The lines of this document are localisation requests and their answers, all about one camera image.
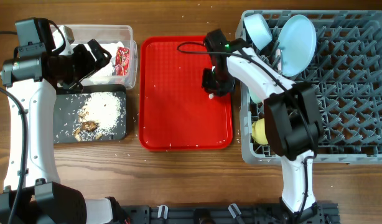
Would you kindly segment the light blue plate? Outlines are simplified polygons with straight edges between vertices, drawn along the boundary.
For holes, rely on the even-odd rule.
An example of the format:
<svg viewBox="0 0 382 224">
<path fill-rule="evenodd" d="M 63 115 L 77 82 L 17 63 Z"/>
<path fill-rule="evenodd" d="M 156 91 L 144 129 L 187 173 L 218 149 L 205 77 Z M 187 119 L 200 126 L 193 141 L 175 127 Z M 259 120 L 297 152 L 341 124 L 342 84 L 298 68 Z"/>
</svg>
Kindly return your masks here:
<svg viewBox="0 0 382 224">
<path fill-rule="evenodd" d="M 303 72 L 311 63 L 317 46 L 313 23 L 303 15 L 291 17 L 280 31 L 281 71 L 286 77 Z"/>
</svg>

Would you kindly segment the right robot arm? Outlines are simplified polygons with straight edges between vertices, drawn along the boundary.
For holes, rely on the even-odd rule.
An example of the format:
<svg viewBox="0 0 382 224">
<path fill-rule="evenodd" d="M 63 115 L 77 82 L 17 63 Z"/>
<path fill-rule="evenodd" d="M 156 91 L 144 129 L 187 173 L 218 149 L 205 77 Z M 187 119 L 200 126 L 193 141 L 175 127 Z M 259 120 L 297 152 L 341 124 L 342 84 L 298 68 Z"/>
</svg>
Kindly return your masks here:
<svg viewBox="0 0 382 224">
<path fill-rule="evenodd" d="M 318 207 L 312 191 L 312 162 L 324 129 L 311 84 L 286 79 L 245 40 L 228 41 L 220 29 L 209 32 L 203 46 L 212 62 L 212 68 L 203 71 L 202 86 L 207 93 L 225 96 L 239 80 L 263 103 L 265 138 L 281 158 L 285 222 L 313 217 Z"/>
</svg>

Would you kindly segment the blue bowl with food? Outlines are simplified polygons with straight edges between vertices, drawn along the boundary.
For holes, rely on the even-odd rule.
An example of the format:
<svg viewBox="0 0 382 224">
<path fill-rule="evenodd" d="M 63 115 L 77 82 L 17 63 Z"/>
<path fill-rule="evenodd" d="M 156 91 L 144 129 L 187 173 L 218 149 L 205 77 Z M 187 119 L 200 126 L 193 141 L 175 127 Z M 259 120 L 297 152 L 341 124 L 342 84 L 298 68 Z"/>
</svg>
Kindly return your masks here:
<svg viewBox="0 0 382 224">
<path fill-rule="evenodd" d="M 268 23 L 261 14 L 244 18 L 245 29 L 258 50 L 262 50 L 273 39 Z"/>
</svg>

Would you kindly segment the yellow plastic cup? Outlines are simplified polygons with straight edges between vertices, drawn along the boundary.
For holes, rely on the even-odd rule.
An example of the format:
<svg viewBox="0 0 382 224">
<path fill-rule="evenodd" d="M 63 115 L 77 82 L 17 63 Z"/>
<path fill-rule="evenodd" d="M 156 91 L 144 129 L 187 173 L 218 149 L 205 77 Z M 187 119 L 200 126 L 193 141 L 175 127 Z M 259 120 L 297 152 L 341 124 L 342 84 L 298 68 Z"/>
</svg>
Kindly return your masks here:
<svg viewBox="0 0 382 224">
<path fill-rule="evenodd" d="M 252 124 L 252 138 L 254 142 L 260 145 L 268 145 L 268 140 L 265 133 L 265 121 L 264 118 L 255 121 Z"/>
</svg>

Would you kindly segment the white napkin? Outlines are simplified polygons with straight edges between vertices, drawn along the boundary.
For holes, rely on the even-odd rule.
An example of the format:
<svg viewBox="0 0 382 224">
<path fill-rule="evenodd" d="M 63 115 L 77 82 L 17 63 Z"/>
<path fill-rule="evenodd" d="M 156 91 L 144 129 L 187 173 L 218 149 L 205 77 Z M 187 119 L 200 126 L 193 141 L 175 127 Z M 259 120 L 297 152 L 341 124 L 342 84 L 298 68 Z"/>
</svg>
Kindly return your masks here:
<svg viewBox="0 0 382 224">
<path fill-rule="evenodd" d="M 111 54 L 111 59 L 109 64 L 105 67 L 98 70 L 91 77 L 110 77 L 113 76 L 115 72 L 115 63 L 116 63 L 116 53 L 119 47 L 124 47 L 122 42 L 113 42 L 110 44 L 101 44 L 101 46 Z"/>
</svg>

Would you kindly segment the white plastic fork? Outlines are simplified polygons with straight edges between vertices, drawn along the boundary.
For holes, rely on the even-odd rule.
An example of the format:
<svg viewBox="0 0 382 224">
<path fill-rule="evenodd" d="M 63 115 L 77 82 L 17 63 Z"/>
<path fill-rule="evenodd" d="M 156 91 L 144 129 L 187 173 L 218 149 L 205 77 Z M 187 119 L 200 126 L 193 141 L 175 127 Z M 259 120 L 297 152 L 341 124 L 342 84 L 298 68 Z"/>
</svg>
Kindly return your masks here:
<svg viewBox="0 0 382 224">
<path fill-rule="evenodd" d="M 276 49 L 273 66 L 279 73 L 282 72 L 282 53 L 280 49 Z"/>
</svg>

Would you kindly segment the red snack wrapper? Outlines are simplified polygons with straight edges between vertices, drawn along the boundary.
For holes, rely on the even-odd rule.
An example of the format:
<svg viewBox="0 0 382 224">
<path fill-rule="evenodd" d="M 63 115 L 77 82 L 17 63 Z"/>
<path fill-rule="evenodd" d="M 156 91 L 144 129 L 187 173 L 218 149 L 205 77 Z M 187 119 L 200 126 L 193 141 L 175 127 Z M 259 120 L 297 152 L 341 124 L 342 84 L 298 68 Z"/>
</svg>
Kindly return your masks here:
<svg viewBox="0 0 382 224">
<path fill-rule="evenodd" d="M 125 76 L 128 73 L 130 51 L 126 47 L 118 47 L 115 58 L 115 70 L 119 76 Z"/>
</svg>

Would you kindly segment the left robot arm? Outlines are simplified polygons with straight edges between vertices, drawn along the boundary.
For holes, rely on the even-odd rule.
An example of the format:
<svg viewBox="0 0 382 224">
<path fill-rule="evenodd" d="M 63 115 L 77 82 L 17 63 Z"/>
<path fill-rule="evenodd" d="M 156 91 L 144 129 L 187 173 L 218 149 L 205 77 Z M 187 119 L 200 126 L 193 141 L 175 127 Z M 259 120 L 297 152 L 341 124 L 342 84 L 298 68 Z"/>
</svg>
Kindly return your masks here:
<svg viewBox="0 0 382 224">
<path fill-rule="evenodd" d="M 96 40 L 64 54 L 54 22 L 16 22 L 19 46 L 0 72 L 0 92 L 9 100 L 9 167 L 0 194 L 1 223 L 116 223 L 126 217 L 113 197 L 87 200 L 60 182 L 54 157 L 53 120 L 57 86 L 81 81 L 108 64 L 111 54 Z"/>
</svg>

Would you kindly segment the mint green bowl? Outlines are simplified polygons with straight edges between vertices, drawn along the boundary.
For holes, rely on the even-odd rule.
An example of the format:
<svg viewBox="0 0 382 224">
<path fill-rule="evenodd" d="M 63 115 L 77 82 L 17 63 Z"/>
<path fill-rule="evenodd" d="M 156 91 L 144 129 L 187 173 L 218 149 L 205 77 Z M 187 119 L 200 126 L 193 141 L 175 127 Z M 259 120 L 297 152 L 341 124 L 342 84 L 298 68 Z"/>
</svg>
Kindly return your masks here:
<svg viewBox="0 0 382 224">
<path fill-rule="evenodd" d="M 249 89 L 249 96 L 253 103 L 255 104 L 262 103 L 262 100 L 251 89 Z"/>
</svg>

